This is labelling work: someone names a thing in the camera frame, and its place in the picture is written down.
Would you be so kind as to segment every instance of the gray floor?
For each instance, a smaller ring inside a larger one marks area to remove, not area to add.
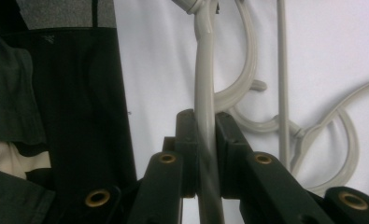
[[[17,0],[29,29],[92,26],[92,0]],[[99,0],[99,27],[116,27],[113,0]]]

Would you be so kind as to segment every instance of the dark green cloth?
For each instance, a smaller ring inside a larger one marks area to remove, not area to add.
[[[26,49],[0,38],[0,141],[46,141],[32,88],[33,64]]]
[[[0,172],[0,224],[40,224],[55,193]]]

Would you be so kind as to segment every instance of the white fabric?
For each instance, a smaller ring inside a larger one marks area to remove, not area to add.
[[[246,1],[258,40],[256,78],[265,92],[240,102],[249,118],[277,114],[277,5]],[[176,114],[194,104],[196,40],[193,15],[168,0],[115,0],[121,62],[135,164],[143,176],[163,138],[174,136]],[[369,81],[369,0],[286,0],[290,118],[309,128],[343,97]],[[216,16],[215,89],[238,77],[245,39],[234,1],[220,1]],[[348,186],[369,194],[369,95],[347,108],[359,135],[361,156]],[[299,181],[313,186],[331,177],[345,158],[345,136],[337,121],[312,147]],[[250,134],[254,150],[277,156],[277,134]],[[197,201],[184,203],[183,223],[199,223]],[[243,223],[237,202],[225,202],[226,223]]]
[[[0,141],[0,171],[26,179],[26,173],[35,169],[50,168],[50,154],[41,152],[34,157],[22,156],[13,143]]]

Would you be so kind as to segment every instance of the round metal insert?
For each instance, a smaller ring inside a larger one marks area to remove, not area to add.
[[[106,189],[96,189],[88,194],[85,204],[88,207],[99,207],[107,203],[109,198],[110,193]]]
[[[176,160],[176,157],[170,154],[163,154],[160,157],[160,162],[163,163],[171,163],[174,162]]]
[[[367,210],[368,204],[361,197],[354,195],[352,193],[342,191],[338,195],[339,200],[347,206],[356,210]]]
[[[272,162],[272,159],[269,156],[259,154],[256,155],[256,161],[261,164],[269,164]]]

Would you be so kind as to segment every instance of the black cord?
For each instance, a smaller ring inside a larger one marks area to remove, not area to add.
[[[98,26],[97,21],[97,8],[98,8],[98,0],[92,0],[92,27]]]

